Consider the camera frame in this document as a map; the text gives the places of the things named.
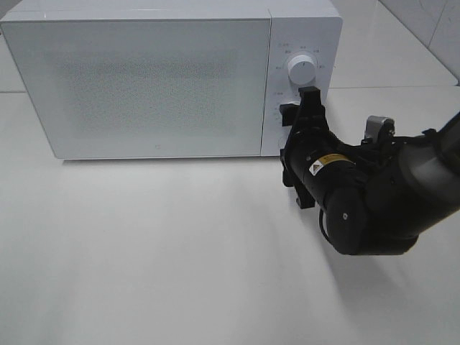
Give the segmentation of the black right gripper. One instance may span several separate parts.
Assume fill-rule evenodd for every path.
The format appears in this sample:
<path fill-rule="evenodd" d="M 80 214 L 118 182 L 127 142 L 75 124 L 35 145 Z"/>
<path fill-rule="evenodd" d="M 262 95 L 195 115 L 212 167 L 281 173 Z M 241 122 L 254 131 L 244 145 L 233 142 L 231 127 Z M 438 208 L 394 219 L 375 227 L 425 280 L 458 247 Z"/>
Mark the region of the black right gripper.
<path fill-rule="evenodd" d="M 280 152 L 283 183 L 293 187 L 301 209 L 318 204 L 322 209 L 345 208 L 345 157 L 331 149 L 326 108 L 315 86 L 298 89 L 300 105 L 279 107 L 282 126 L 292 126 Z"/>

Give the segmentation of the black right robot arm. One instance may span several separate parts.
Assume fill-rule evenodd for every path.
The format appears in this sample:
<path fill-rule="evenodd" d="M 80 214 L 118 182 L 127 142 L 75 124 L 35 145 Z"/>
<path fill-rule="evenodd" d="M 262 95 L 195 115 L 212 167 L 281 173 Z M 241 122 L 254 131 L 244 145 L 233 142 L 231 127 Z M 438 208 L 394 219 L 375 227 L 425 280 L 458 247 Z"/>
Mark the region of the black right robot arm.
<path fill-rule="evenodd" d="M 459 118 L 416 137 L 393 119 L 370 116 L 358 145 L 329 128 L 321 92 L 299 90 L 279 107 L 290 132 L 280 150 L 282 181 L 300 208 L 318 207 L 328 243 L 346 255 L 400 255 L 459 210 Z"/>

